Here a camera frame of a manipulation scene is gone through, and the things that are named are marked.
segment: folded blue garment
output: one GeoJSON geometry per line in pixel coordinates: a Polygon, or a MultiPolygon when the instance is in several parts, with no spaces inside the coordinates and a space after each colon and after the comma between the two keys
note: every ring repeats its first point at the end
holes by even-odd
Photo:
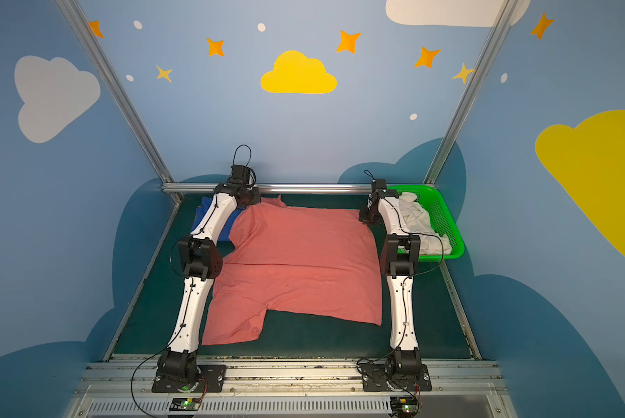
{"type": "MultiPolygon", "coordinates": [[[[208,209],[210,209],[210,206],[212,204],[213,204],[213,199],[211,197],[204,197],[201,200],[201,206],[196,208],[196,217],[194,218],[194,225],[191,228],[192,231],[197,226],[199,226],[199,224],[201,223],[201,220],[203,219],[203,216],[206,215],[206,212],[208,212],[208,209]]],[[[241,212],[242,211],[239,211],[238,209],[236,209],[235,211],[232,212],[231,215],[229,215],[229,219],[227,219],[227,223],[224,224],[224,228],[222,228],[222,232],[219,233],[219,238],[217,239],[218,241],[231,242],[231,240],[229,239],[229,232],[231,232],[231,227],[233,226],[233,222],[236,221],[236,218],[238,217],[238,215],[240,215],[241,212]]]]}

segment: blue wall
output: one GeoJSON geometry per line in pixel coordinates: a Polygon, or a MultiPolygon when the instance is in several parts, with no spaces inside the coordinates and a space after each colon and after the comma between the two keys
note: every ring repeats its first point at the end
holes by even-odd
{"type": "Polygon", "coordinates": [[[0,1],[0,396],[23,388],[0,416],[47,418],[106,351],[173,202],[103,83],[60,133],[30,141],[14,79],[26,55],[98,75],[54,0],[0,1]]]}
{"type": "MultiPolygon", "coordinates": [[[[457,141],[467,186],[451,163],[438,180],[446,198],[465,189],[458,226],[472,261],[449,266],[520,417],[625,414],[625,257],[534,149],[551,125],[617,109],[625,109],[625,1],[532,0],[457,141]],[[538,40],[531,31],[542,13],[554,23],[538,40]]],[[[621,171],[607,176],[625,181],[621,171]]],[[[599,191],[598,204],[621,216],[611,194],[599,191]]]]}
{"type": "Polygon", "coordinates": [[[252,147],[251,165],[267,183],[335,183],[360,163],[395,164],[443,136],[464,89],[452,78],[463,63],[473,68],[489,32],[399,24],[385,0],[81,4],[99,21],[99,42],[178,181],[228,174],[241,143],[252,147]],[[341,30],[361,33],[354,54],[337,52],[341,30]],[[209,55],[206,38],[224,41],[224,56],[209,55]],[[431,68],[415,68],[423,47],[440,50],[431,68]],[[323,62],[335,90],[262,89],[262,75],[288,50],[323,62]],[[171,71],[171,82],[157,78],[157,67],[171,71]]]}

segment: crumpled white clothing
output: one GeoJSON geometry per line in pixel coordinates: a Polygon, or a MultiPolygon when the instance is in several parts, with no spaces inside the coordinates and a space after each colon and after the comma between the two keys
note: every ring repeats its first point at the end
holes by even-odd
{"type": "Polygon", "coordinates": [[[435,235],[431,237],[428,235],[420,235],[422,244],[419,247],[420,255],[439,254],[440,255],[440,242],[444,248],[444,254],[450,254],[452,252],[452,246],[450,245],[450,239],[447,235],[440,237],[433,228],[431,228],[431,217],[422,205],[417,202],[417,195],[415,193],[403,192],[398,199],[399,208],[403,219],[406,221],[406,226],[411,232],[427,233],[435,235]]]}

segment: green plastic basket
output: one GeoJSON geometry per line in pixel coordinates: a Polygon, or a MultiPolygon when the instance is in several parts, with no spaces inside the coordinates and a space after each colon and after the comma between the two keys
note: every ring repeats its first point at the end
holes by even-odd
{"type": "MultiPolygon", "coordinates": [[[[452,252],[444,255],[443,260],[459,258],[463,255],[466,251],[464,240],[461,239],[461,234],[454,223],[454,219],[452,219],[450,209],[439,191],[424,185],[390,186],[389,188],[397,190],[399,195],[404,191],[415,193],[417,202],[428,211],[434,231],[441,235],[447,235],[450,239],[452,252]]],[[[420,255],[419,260],[420,262],[438,262],[440,255],[420,255]]]]}

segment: white cloud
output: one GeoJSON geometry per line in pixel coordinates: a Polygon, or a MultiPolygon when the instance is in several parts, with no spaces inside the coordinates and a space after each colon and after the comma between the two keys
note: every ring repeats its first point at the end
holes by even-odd
{"type": "MultiPolygon", "coordinates": [[[[526,12],[531,0],[518,0],[510,24],[526,12]]],[[[491,27],[503,0],[387,0],[387,16],[402,25],[491,27]]]]}
{"type": "Polygon", "coordinates": [[[101,93],[94,74],[64,58],[28,55],[16,64],[16,88],[24,106],[17,122],[27,139],[40,144],[55,137],[88,110],[101,93]]]}

